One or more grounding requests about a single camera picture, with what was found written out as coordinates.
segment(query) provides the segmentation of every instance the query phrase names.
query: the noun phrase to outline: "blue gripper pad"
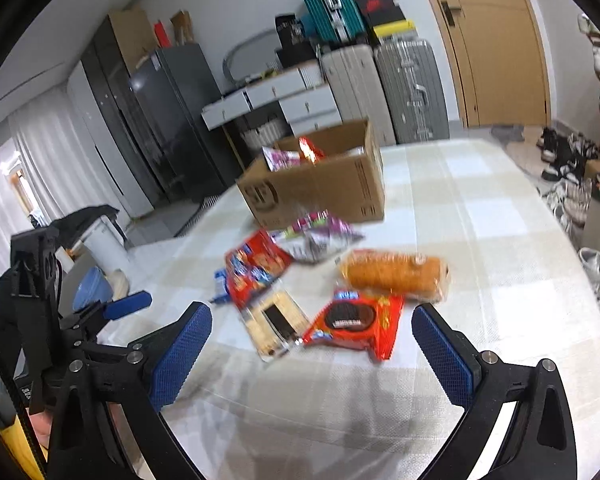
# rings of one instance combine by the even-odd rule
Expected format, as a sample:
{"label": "blue gripper pad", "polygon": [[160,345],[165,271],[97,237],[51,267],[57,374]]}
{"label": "blue gripper pad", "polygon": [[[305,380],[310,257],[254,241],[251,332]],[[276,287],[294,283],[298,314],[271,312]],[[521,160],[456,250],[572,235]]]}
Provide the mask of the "blue gripper pad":
{"label": "blue gripper pad", "polygon": [[413,311],[411,330],[449,401],[468,409],[474,402],[475,375],[423,306]]}
{"label": "blue gripper pad", "polygon": [[193,363],[211,334],[211,323],[211,310],[205,304],[200,304],[155,366],[150,400],[156,412],[176,400]]}
{"label": "blue gripper pad", "polygon": [[151,305],[152,297],[146,291],[136,292],[131,296],[109,303],[102,313],[104,319],[120,319]]}

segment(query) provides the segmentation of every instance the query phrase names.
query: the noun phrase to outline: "cardboard box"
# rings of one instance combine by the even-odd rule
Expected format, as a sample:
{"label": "cardboard box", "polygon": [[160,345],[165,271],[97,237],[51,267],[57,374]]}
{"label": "cardboard box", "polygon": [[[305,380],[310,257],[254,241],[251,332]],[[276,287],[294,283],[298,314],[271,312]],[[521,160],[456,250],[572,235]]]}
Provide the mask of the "cardboard box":
{"label": "cardboard box", "polygon": [[112,10],[109,21],[126,69],[133,74],[141,61],[160,46],[151,23],[140,7]]}
{"label": "cardboard box", "polygon": [[[382,159],[369,121],[349,121],[305,137],[327,158],[315,165],[269,171],[260,156],[238,180],[256,220],[266,229],[280,229],[303,214],[325,209],[347,222],[382,220]],[[286,137],[276,147],[297,152],[298,139]],[[358,147],[364,148],[361,154],[347,155]]]}
{"label": "cardboard box", "polygon": [[600,158],[588,160],[584,167],[584,178],[594,178],[600,172]]}

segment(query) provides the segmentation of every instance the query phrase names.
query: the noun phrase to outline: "table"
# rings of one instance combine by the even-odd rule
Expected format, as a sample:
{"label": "table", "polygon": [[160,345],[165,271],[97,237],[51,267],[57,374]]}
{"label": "table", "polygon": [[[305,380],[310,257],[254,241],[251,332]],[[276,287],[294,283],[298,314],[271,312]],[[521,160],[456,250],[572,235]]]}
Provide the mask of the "table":
{"label": "table", "polygon": [[[478,350],[560,370],[573,417],[579,478],[600,468],[600,312],[566,236],[506,154],[482,140],[382,150],[384,222],[360,224],[359,247],[448,259],[452,282],[438,306]],[[125,344],[214,294],[222,255],[254,229],[231,188],[186,238],[136,249],[151,307],[109,324]],[[283,285],[309,317],[330,300],[336,267],[293,265]],[[392,358],[313,347],[264,364],[232,305],[214,326],[176,402],[162,410],[208,479],[414,479],[461,415],[400,320]],[[508,413],[512,406],[507,405]],[[472,478],[486,473],[504,436],[500,420]]]}

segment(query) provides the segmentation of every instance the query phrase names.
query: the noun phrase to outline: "silver suitcase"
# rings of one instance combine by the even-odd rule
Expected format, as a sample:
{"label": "silver suitcase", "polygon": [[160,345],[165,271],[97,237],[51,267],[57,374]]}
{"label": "silver suitcase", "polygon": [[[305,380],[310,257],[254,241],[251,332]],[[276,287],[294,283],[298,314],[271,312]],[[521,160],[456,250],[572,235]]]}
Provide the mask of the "silver suitcase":
{"label": "silver suitcase", "polygon": [[393,146],[394,126],[371,47],[359,44],[325,54],[322,57],[322,69],[342,120],[368,117],[378,145]]}
{"label": "silver suitcase", "polygon": [[385,41],[374,52],[399,144],[449,138],[445,97],[426,40]]}

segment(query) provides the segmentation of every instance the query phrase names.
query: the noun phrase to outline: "blue bowl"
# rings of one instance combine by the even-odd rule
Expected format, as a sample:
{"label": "blue bowl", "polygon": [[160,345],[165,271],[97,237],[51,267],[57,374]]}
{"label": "blue bowl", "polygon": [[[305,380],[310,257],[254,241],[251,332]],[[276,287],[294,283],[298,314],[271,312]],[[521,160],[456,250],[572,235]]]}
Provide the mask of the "blue bowl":
{"label": "blue bowl", "polygon": [[91,267],[75,291],[72,308],[79,312],[88,304],[101,301],[107,303],[113,298],[113,289],[98,267]]}

